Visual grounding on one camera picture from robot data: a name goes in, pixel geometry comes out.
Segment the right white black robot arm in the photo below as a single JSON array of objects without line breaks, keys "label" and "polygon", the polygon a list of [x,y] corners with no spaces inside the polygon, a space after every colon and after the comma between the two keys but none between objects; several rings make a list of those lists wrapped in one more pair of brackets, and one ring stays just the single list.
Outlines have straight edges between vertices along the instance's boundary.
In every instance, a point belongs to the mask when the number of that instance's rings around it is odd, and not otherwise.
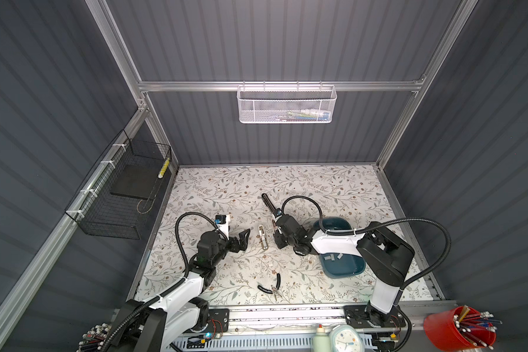
[{"label": "right white black robot arm", "polygon": [[373,221],[364,233],[352,230],[337,217],[316,221],[307,229],[290,215],[275,218],[274,240],[281,249],[287,245],[299,256],[343,255],[359,258],[375,276],[369,310],[387,316],[397,306],[400,287],[414,259],[414,249],[381,223]]}]

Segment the beige staple remover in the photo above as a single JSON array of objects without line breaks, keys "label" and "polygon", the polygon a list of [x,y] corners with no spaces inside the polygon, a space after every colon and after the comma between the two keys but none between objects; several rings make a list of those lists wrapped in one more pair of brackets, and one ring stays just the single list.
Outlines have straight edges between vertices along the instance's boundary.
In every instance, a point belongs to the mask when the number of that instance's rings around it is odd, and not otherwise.
[{"label": "beige staple remover", "polygon": [[266,233],[265,233],[265,228],[264,228],[263,225],[260,225],[258,227],[258,232],[259,232],[258,238],[260,240],[260,244],[261,244],[262,250],[263,251],[267,251],[268,248],[269,248],[269,245],[268,245],[268,239],[267,239],[267,236],[266,236]]}]

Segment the black stapler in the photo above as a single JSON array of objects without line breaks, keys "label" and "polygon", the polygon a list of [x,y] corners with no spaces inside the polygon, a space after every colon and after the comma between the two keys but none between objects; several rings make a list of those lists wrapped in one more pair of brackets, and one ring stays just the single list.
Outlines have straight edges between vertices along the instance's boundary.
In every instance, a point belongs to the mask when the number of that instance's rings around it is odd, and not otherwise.
[{"label": "black stapler", "polygon": [[280,215],[281,211],[279,211],[279,209],[273,204],[273,202],[271,202],[269,196],[266,193],[261,194],[261,199],[264,202],[265,206],[272,213],[273,218],[276,219]]}]

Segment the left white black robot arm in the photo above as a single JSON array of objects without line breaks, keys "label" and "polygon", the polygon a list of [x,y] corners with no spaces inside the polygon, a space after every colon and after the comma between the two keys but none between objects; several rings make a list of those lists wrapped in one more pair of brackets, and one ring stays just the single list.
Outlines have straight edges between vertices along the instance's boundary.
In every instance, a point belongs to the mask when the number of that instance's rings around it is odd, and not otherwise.
[{"label": "left white black robot arm", "polygon": [[210,321],[209,303],[200,297],[230,253],[246,251],[251,230],[227,237],[220,228],[203,233],[198,253],[186,261],[186,273],[144,302],[124,303],[99,351],[162,351],[185,331],[203,332]]}]

